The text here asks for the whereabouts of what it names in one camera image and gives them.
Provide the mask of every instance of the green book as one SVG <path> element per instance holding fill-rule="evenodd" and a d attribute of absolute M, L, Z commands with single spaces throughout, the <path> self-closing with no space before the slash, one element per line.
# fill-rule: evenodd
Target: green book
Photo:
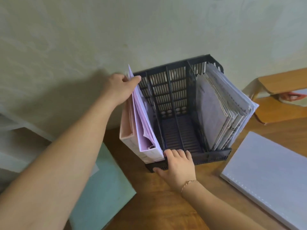
<path fill-rule="evenodd" d="M 132 185 L 102 143 L 96 164 L 69 218 L 73 230 L 101 230 L 136 194 Z"/>

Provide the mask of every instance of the wooden stand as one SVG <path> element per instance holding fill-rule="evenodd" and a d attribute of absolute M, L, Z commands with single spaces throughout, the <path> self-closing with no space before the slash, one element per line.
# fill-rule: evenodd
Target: wooden stand
<path fill-rule="evenodd" d="M 260 122 L 267 124 L 307 117 L 307 107 L 282 103 L 274 96 L 307 88 L 307 68 L 259 77 L 258 80 L 262 88 L 271 95 L 256 98 L 258 91 L 253 96 L 253 101 L 259 104 L 255 115 Z"/>

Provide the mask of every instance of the black plastic file rack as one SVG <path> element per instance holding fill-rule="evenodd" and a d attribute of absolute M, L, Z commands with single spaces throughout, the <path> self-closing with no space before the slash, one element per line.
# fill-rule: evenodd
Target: black plastic file rack
<path fill-rule="evenodd" d="M 226 160 L 231 152 L 231 148 L 210 151 L 198 121 L 196 77 L 205 72 L 206 63 L 224 72 L 208 54 L 134 73 L 142 77 L 140 90 L 154 109 L 154 132 L 162 150 L 189 150 L 195 165 Z M 151 172 L 154 167 L 167 170 L 167 158 L 146 167 Z"/>

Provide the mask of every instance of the bracelet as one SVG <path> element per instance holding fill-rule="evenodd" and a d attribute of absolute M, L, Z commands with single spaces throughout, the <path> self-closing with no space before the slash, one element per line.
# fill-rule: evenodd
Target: bracelet
<path fill-rule="evenodd" d="M 182 191 L 183 191 L 183 188 L 185 188 L 185 186 L 186 185 L 188 185 L 188 184 L 190 184 L 191 182 L 198 182 L 197 180 L 190 180 L 190 181 L 188 181 L 188 182 L 186 182 L 185 184 L 184 184 L 184 186 L 181 188 L 181 195 L 182 195 Z"/>

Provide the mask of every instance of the wooden table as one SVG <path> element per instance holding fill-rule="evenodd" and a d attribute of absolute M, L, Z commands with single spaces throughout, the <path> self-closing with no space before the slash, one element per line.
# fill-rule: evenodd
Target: wooden table
<path fill-rule="evenodd" d="M 254 117 L 249 121 L 236 142 L 236 151 L 249 131 L 263 135 L 280 145 L 307 156 L 307 118 L 283 121 L 264 126 Z M 106 131 L 104 142 L 129 179 L 137 194 L 114 217 L 106 230 L 112 229 L 208 229 L 196 211 L 168 185 L 145 168 L 143 162 L 119 139 L 119 129 Z M 196 166 L 196 176 L 210 192 L 243 212 L 268 230 L 287 229 L 274 217 L 219 177 L 227 162 Z"/>

